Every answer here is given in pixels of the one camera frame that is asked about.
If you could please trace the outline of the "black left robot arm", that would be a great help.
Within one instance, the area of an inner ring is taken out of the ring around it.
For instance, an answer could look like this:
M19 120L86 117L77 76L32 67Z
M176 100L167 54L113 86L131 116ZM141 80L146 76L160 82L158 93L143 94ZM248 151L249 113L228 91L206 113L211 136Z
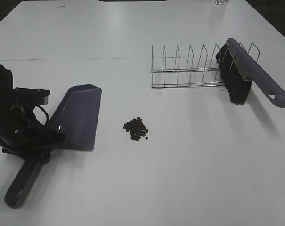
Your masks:
M47 89L15 88L12 72L0 64L0 146L4 153L23 159L37 156L47 163L51 151L63 144L65 135L40 123L34 114L39 108L49 122L43 108L49 95Z

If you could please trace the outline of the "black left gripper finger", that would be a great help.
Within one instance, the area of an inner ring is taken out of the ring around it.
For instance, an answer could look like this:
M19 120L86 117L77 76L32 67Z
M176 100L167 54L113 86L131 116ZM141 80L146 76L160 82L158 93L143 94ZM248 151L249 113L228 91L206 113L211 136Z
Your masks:
M49 137L49 140L51 142L64 142L65 138L66 138L65 134L52 133Z
M48 163L51 158L51 151L50 150L43 150L40 153L40 161L42 163Z

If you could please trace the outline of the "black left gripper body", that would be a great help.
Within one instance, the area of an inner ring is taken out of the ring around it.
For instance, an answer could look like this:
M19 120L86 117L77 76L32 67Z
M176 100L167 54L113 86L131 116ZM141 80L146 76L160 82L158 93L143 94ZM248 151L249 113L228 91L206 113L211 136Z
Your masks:
M22 159L49 150L49 114L43 105L0 103L0 146L3 153Z

